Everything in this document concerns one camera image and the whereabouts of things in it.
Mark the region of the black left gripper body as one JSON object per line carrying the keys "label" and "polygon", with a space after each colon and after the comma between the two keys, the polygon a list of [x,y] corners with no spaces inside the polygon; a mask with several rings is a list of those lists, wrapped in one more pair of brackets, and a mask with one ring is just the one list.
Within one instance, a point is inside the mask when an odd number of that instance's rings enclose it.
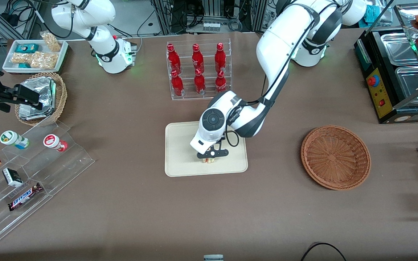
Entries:
{"label": "black left gripper body", "polygon": [[215,159],[218,157],[225,157],[229,155],[229,151],[227,149],[222,148],[222,141],[221,139],[217,141],[215,144],[211,145],[204,154],[197,153],[196,156],[199,159]]}

